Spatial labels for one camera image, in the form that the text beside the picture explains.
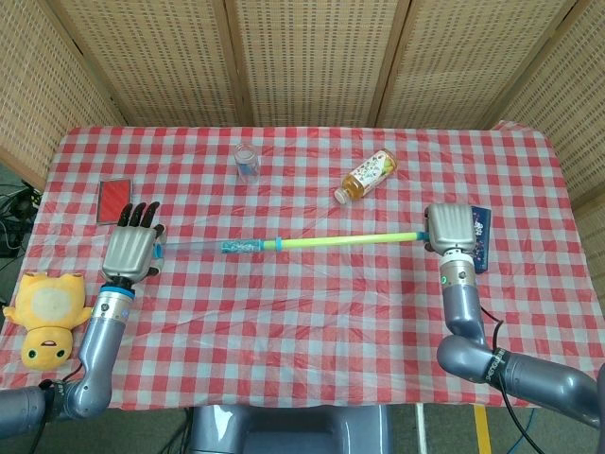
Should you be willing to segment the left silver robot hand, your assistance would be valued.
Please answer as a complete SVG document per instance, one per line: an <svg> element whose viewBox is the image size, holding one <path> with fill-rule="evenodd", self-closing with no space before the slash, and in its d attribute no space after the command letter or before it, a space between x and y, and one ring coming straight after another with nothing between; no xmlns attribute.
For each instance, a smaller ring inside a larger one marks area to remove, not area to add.
<svg viewBox="0 0 605 454"><path fill-rule="evenodd" d="M125 205L110 236L101 273L106 286L131 289L163 266L159 250L166 243L163 224L152 226L158 201Z"/></svg>

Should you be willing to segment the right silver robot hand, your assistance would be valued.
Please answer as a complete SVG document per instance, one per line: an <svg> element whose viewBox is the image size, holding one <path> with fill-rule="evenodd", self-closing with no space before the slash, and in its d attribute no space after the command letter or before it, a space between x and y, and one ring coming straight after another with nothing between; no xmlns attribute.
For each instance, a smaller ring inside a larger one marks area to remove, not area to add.
<svg viewBox="0 0 605 454"><path fill-rule="evenodd" d="M432 203L424 210L430 250L444 255L450 250L471 253L475 248L472 207L468 204Z"/></svg>

